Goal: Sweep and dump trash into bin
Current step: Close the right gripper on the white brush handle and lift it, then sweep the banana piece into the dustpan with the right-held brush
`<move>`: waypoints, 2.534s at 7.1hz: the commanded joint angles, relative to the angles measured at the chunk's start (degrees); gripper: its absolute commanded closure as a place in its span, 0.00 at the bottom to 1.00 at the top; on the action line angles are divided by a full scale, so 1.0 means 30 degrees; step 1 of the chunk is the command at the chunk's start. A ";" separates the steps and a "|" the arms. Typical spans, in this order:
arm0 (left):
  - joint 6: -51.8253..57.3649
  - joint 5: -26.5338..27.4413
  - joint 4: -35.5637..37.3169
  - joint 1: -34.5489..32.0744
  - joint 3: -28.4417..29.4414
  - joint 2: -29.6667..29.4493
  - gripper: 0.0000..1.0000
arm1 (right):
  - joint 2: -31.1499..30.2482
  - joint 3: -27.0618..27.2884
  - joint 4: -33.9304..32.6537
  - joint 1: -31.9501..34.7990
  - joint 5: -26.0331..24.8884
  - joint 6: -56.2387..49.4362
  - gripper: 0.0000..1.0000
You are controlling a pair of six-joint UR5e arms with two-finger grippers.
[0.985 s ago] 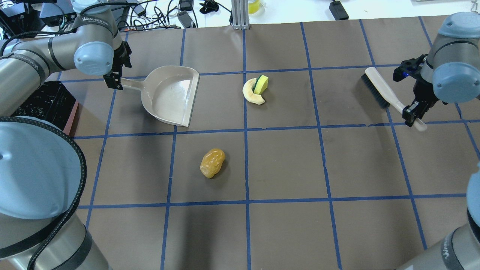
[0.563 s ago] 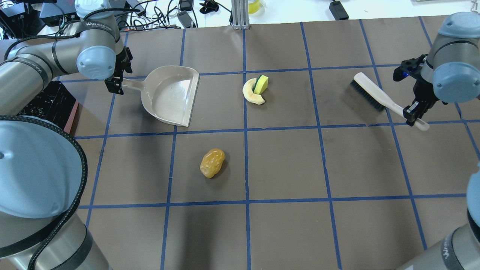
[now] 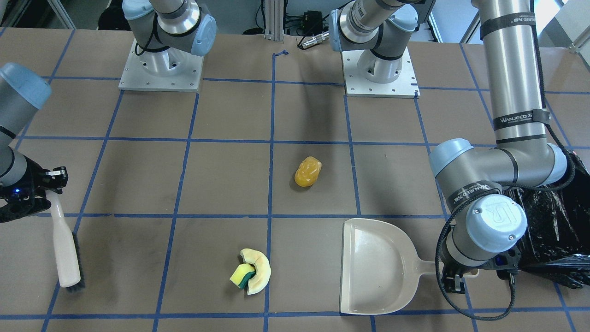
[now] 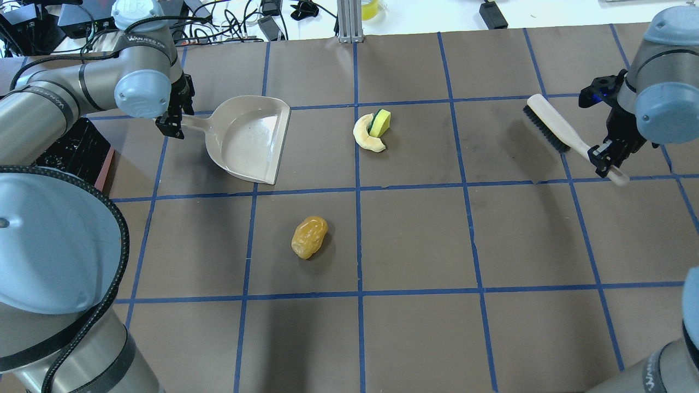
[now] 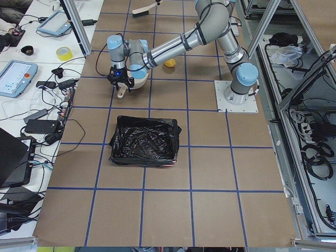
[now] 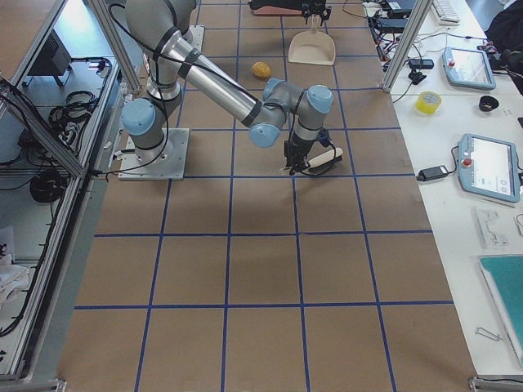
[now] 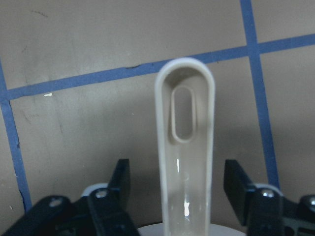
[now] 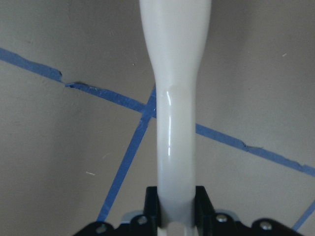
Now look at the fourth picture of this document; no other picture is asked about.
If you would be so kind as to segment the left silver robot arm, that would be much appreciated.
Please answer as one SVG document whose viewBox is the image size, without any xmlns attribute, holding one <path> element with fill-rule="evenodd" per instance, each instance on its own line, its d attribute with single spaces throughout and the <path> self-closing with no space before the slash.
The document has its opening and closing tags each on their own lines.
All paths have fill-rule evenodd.
<svg viewBox="0 0 699 393">
<path fill-rule="evenodd" d="M 119 109 L 183 138 L 194 87 L 158 1 L 115 1 L 112 53 L 15 75 L 2 98 L 2 374 L 27 392 L 162 392 L 112 304 L 129 227 L 100 182 L 110 145 L 88 114 Z"/>
</svg>

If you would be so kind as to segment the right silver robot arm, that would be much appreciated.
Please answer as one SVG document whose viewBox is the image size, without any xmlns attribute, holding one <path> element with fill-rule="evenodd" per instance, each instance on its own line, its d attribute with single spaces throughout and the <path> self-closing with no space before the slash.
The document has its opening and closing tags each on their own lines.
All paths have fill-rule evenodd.
<svg viewBox="0 0 699 393">
<path fill-rule="evenodd" d="M 684 144 L 697 139 L 697 7 L 656 14 L 628 70 L 596 78 L 579 95 L 582 108 L 611 107 L 602 145 L 586 149 L 601 177 L 608 177 L 646 141 Z M 682 294 L 682 337 L 592 388 L 593 392 L 696 392 L 697 268 Z"/>
</svg>

